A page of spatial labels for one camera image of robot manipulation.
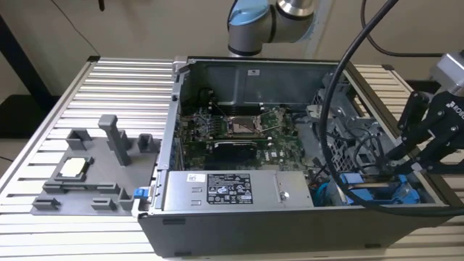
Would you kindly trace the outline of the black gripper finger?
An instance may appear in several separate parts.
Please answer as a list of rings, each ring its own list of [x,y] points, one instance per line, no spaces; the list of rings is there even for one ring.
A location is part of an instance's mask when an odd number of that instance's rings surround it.
[[[432,175],[461,175],[462,160],[454,164],[441,163],[441,160],[457,150],[462,150],[462,135],[437,136],[418,153],[393,168],[393,172],[406,174],[416,167]]]
[[[437,113],[425,115],[432,95],[425,92],[413,91],[405,103],[397,128],[401,132],[400,144],[386,153],[388,160],[400,160],[430,136],[428,130],[437,121]]]

